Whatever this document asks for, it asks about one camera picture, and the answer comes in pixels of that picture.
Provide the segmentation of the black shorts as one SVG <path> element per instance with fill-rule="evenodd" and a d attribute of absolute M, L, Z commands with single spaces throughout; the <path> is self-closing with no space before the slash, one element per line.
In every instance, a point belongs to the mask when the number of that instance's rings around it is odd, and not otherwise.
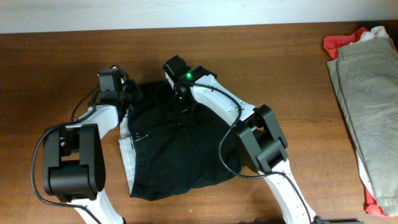
<path fill-rule="evenodd" d="M 241 171 L 229 125 L 212 110 L 180 104 L 164 81 L 139 87 L 142 94 L 132 102 L 119 134 L 131 197 L 160 200 L 217 185 Z"/>

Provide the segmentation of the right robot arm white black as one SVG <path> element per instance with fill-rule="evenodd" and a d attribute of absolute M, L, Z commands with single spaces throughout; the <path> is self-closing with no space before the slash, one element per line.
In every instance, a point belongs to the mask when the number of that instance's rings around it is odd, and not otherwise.
<path fill-rule="evenodd" d="M 319 223 L 305 201 L 290 168 L 288 143 L 273 110 L 239 99 L 217 76 L 198 65 L 189 67 L 178 55 L 163 66 L 165 77 L 181 102 L 206 106 L 229 125 L 228 134 L 252 179 L 264 179 L 276 198 L 286 223 Z"/>

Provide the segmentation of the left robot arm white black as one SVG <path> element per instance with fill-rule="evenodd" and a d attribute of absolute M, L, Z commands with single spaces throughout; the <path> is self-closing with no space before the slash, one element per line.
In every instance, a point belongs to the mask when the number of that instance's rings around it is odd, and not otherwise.
<path fill-rule="evenodd" d="M 57 197 L 53 206 L 75 209 L 86 223 L 125 223 L 104 189 L 106 169 L 101 139 L 119 126 L 131 102 L 141 95 L 128 74 L 113 65 L 97 73 L 99 85 L 89 93 L 88 111 L 69 123 L 45 130 L 43 188 Z"/>

